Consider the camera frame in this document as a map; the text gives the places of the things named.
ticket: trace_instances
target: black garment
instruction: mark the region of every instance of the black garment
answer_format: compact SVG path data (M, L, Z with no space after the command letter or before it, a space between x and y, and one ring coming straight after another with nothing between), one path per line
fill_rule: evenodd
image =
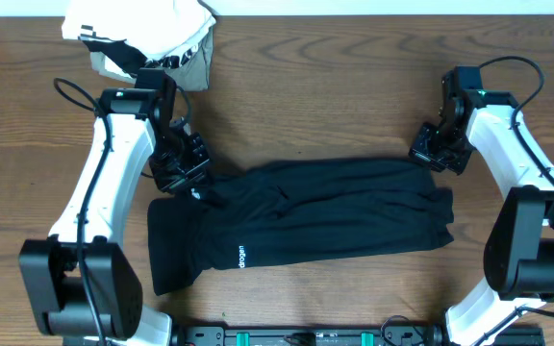
M183 52L183 54L181 54L181 57L179 56L163 57L156 62L148 62L146 64L146 67L154 68L157 66L161 66L165 68L179 68L184 64L188 63L191 60L191 58L193 58L194 54L195 54L194 50L190 48L187 51Z
M139 70L146 64L146 57L137 48L124 41L100 42L83 40L90 52L102 52L109 57L123 72L136 78Z
M452 192L401 160L276 162L149 206L160 295L209 268L432 250L453 240Z

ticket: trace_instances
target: white cloth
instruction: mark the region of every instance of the white cloth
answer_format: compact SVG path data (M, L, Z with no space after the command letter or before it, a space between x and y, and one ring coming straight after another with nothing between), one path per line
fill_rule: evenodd
M109 72L116 73L117 75L125 78L132 78L129 74L123 72L121 67L117 66L109 57L104 57L104 69Z
M215 24L197 0L71 0L63 38L125 40L149 60L181 56Z

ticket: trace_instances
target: wooden table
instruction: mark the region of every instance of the wooden table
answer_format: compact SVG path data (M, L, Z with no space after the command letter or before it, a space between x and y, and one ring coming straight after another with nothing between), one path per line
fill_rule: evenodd
M215 29L211 90L191 95L193 126L228 161L248 168L278 159L403 157L420 124L437 122L441 75L456 64L518 54L547 76L525 109L554 161L554 16L226 17ZM90 69L87 49L61 39L61 18L0 18L0 345L57 345L38 333L17 255L45 238L76 185L92 116L60 97L54 77L97 96L124 86ZM517 62L484 72L485 87L523 100L536 87ZM482 250L502 200L478 154L466 172L436 175L454 190L455 241L433 252L207 271L156 297L146 210L161 194L141 180L125 253L144 302L186 324L379 325L393 314L437 318L480 280ZM554 320L540 323L554 345Z

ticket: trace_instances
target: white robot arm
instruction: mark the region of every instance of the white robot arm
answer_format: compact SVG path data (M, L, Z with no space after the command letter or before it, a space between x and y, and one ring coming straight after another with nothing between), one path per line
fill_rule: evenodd
M521 57L492 62L511 59L530 62ZM505 200L485 248L485 278L445 314L451 342L491 345L527 310L554 301L554 239L540 240L542 225L554 228L554 165L525 126L524 104L510 93L484 90L480 66L458 66L442 84L443 120L439 127L423 125L410 156L460 174L476 149Z
M56 89L68 98L57 82ZM98 100L91 99L98 118L74 193L48 239L26 240L19 255L43 334L100 344L108 339L117 345L170 345L172 320L142 305L140 282L122 248L128 212L147 161L163 192L186 190L208 179L210 160L202 138L189 133L187 117L170 122L176 88L162 70L142 69L135 88L106 89ZM79 228L80 220L85 220L84 227ZM66 276L77 261L81 278Z

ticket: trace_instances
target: green connector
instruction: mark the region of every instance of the green connector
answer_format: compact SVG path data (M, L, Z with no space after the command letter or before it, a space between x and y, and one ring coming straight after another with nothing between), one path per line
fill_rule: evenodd
M372 333L362 333L361 334L361 346L373 346L373 334Z
M237 346L249 346L249 333L237 334Z

